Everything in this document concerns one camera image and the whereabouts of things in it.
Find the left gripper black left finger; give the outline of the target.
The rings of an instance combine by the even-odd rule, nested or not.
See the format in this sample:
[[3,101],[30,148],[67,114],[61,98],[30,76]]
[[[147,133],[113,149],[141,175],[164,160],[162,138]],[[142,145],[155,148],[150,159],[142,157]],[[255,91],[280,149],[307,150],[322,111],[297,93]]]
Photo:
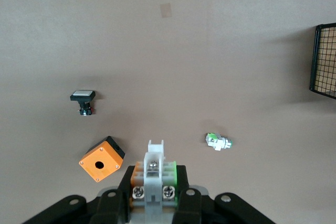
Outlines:
[[134,166],[129,166],[117,189],[105,191],[99,199],[91,223],[129,223],[131,219],[131,176]]

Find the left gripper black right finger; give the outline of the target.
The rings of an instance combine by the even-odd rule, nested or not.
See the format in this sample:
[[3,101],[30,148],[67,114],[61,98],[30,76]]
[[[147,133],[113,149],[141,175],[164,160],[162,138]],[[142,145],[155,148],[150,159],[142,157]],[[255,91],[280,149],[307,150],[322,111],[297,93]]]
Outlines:
[[177,165],[177,208],[174,223],[210,223],[205,211],[208,190],[190,185],[185,165]]

